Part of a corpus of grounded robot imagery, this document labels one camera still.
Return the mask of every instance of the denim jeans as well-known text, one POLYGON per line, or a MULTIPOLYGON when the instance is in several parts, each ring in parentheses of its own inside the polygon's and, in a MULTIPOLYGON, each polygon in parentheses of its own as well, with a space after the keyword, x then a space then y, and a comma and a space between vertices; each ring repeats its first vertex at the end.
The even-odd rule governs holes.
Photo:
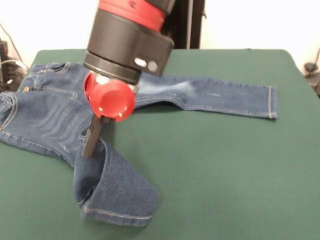
MULTIPOLYGON (((74 168, 74 195, 82 215, 145 226, 157 206, 157 190, 102 139, 91 158, 81 155, 92 119, 83 90, 87 72, 80 63, 33 66, 17 92, 0 94, 0 141, 67 161, 74 168)), ((136 107, 163 101, 183 110, 278 117, 272 86, 143 74, 136 107)))

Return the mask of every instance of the white wall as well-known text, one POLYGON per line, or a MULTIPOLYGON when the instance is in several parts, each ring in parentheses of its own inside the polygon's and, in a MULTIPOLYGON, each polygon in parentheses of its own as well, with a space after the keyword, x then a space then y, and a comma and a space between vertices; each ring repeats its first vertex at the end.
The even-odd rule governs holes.
MULTIPOLYGON (((0 23, 28 66, 39 50, 87 47, 98 0, 1 1, 0 23)), ((320 0, 206 0, 206 14, 203 49, 285 49, 302 70, 320 47, 320 0)))
POLYGON ((206 0, 205 12, 202 49, 284 49, 303 71, 320 48, 320 0, 206 0))
MULTIPOLYGON (((98 0, 1 1, 0 23, 28 66, 43 49, 87 47, 98 0)), ((0 36, 6 40, 1 30, 0 36)))

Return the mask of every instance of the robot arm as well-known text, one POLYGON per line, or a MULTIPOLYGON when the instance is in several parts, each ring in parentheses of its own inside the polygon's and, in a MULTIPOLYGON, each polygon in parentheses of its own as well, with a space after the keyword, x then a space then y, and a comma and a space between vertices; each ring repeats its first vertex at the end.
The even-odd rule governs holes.
POLYGON ((102 124, 123 121, 135 108, 142 72, 161 76, 173 41, 160 31, 175 0, 100 0, 84 66, 93 111, 82 155, 90 157, 102 124))

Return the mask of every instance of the green tablecloth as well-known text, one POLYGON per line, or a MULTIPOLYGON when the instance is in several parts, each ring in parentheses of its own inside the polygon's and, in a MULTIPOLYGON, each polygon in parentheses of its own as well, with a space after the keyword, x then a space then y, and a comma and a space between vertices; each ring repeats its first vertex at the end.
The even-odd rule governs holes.
MULTIPOLYGON (((81 62, 45 50, 35 64, 81 62)), ((175 50, 166 74, 278 88, 279 119, 138 110, 106 140, 157 187, 145 228, 81 219, 73 170, 0 143, 3 240, 319 240, 320 100, 282 50, 175 50)))

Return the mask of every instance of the jeans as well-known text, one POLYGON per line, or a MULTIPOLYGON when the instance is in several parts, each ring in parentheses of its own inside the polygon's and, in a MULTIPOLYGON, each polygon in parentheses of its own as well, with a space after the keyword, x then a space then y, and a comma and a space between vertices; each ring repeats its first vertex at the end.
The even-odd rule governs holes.
MULTIPOLYGON (((91 158, 81 155, 92 119, 83 90, 87 73, 80 63, 33 66, 17 92, 0 94, 0 141, 67 161, 74 168, 74 196, 82 215, 145 226, 156 209, 157 190, 102 139, 91 158)), ((272 86, 143 74, 136 108, 163 101, 183 110, 278 117, 272 86)))

